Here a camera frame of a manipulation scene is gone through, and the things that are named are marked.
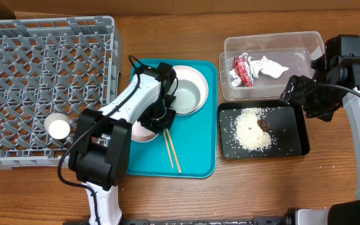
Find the brown food piece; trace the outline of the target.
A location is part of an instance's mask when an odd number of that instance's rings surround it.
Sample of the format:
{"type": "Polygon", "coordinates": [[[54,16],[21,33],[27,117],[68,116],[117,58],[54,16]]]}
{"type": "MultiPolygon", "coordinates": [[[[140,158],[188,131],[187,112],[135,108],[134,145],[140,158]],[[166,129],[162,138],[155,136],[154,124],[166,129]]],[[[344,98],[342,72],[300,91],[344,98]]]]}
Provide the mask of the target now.
{"type": "Polygon", "coordinates": [[[263,132],[268,132],[270,130],[269,123],[264,119],[258,119],[257,125],[261,128],[263,132]]]}

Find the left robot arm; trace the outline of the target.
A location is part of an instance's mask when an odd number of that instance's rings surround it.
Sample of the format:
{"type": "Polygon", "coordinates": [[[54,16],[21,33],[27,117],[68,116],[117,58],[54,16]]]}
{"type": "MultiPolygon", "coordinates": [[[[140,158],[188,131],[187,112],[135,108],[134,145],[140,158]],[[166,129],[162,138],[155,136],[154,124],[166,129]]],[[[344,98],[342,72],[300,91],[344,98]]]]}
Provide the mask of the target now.
{"type": "Polygon", "coordinates": [[[88,224],[119,224],[118,185],[129,164],[133,124],[154,134],[171,129],[176,97],[171,90],[178,83],[172,65],[157,67],[129,56],[134,69],[129,86],[100,110],[86,108],[78,119],[74,140],[57,166],[59,180],[84,188],[90,206],[88,224]]]}

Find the small pink bowl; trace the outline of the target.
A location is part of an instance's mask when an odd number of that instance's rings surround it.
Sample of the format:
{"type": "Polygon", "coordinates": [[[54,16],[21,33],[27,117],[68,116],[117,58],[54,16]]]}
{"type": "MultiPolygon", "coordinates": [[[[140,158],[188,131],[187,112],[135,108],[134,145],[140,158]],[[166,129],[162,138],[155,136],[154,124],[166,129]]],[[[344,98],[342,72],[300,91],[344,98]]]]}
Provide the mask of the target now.
{"type": "Polygon", "coordinates": [[[158,134],[141,126],[139,121],[136,121],[132,126],[131,139],[138,143],[146,143],[152,141],[158,136],[158,134]]]}

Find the white paper cup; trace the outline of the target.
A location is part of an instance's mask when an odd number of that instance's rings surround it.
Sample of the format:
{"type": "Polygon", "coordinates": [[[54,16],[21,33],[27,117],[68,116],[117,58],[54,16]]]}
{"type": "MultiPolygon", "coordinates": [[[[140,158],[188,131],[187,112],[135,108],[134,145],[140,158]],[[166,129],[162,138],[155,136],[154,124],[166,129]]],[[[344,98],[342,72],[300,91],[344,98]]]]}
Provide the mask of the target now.
{"type": "Polygon", "coordinates": [[[68,116],[54,112],[44,120],[44,128],[52,138],[64,139],[69,136],[71,131],[69,122],[68,116]]]}

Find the grey bowl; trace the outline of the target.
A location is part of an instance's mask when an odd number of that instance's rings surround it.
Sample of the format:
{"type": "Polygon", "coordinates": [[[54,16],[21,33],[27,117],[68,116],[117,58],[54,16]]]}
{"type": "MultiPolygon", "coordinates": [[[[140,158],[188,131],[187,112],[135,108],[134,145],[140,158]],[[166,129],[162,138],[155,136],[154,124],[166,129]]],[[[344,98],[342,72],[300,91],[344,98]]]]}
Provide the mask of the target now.
{"type": "Polygon", "coordinates": [[[179,115],[192,113],[197,108],[201,98],[198,87],[193,82],[184,79],[175,80],[169,94],[176,97],[171,108],[179,115]]]}

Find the white napkin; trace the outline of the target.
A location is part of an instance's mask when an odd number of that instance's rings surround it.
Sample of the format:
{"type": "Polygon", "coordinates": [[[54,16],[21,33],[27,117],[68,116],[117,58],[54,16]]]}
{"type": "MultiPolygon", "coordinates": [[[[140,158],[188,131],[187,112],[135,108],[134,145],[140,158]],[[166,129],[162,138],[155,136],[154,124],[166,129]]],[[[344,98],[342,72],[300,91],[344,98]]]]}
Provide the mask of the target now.
{"type": "MultiPolygon", "coordinates": [[[[268,59],[266,56],[263,56],[260,60],[255,60],[255,61],[253,61],[251,59],[251,56],[249,56],[249,65],[251,68],[253,85],[254,85],[254,80],[259,77],[260,73],[269,76],[271,78],[278,79],[283,73],[289,70],[288,67],[280,65],[279,63],[268,59]]],[[[229,77],[232,78],[232,82],[231,82],[232,87],[245,86],[242,83],[241,79],[238,77],[234,69],[234,66],[229,71],[229,77]]]]}

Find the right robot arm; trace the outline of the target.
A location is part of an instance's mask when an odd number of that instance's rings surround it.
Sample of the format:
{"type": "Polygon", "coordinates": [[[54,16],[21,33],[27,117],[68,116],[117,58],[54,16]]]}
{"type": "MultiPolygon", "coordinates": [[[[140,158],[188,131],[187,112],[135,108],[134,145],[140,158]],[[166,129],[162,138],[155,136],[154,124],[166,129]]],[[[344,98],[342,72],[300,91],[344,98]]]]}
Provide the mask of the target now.
{"type": "Polygon", "coordinates": [[[360,224],[360,37],[340,34],[311,63],[314,75],[291,76],[280,101],[302,106],[307,118],[329,122],[344,108],[352,131],[357,169],[356,198],[327,209],[290,209],[282,224],[360,224]]]}

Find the white rice pile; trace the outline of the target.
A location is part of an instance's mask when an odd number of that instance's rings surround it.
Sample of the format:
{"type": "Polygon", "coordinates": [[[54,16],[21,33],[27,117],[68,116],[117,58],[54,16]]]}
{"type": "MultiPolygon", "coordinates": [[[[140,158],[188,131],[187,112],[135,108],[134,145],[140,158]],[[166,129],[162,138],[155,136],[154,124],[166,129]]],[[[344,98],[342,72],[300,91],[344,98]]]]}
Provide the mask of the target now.
{"type": "Polygon", "coordinates": [[[235,118],[234,137],[241,148],[251,151],[269,149],[273,140],[268,132],[263,132],[257,124],[258,119],[263,119],[265,110],[252,107],[242,109],[240,115],[235,118]]]}

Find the red snack wrapper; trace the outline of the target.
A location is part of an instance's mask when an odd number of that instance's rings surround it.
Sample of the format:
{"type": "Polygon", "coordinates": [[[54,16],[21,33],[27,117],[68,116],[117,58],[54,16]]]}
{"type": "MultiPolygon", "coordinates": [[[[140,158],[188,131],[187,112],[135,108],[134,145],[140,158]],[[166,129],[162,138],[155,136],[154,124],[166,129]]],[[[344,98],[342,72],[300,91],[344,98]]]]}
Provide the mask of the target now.
{"type": "Polygon", "coordinates": [[[253,76],[249,65],[248,53],[242,53],[240,56],[235,57],[233,59],[233,66],[242,83],[246,87],[253,87],[253,76]]]}

